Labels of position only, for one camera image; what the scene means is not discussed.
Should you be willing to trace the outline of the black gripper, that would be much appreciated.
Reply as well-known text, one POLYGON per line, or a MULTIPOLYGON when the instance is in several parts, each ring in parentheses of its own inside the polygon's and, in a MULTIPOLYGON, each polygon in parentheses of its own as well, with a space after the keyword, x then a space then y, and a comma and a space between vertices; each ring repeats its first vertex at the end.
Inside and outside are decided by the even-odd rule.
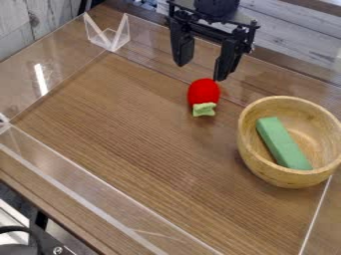
POLYGON ((258 22, 238 11, 239 0, 167 0, 170 45, 175 64, 192 59, 194 36, 222 43, 213 79, 223 81, 234 72, 241 51, 251 51, 258 22))

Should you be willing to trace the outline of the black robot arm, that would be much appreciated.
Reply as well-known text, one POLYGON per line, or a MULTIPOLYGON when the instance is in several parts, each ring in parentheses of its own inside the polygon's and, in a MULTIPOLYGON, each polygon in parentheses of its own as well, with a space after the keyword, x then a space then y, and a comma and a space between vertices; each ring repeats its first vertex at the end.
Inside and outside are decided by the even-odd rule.
POLYGON ((237 69, 241 57, 253 51, 258 22, 238 11, 239 0, 167 0, 170 46, 182 67, 194 56, 194 38, 221 46, 213 79, 223 81, 237 69))

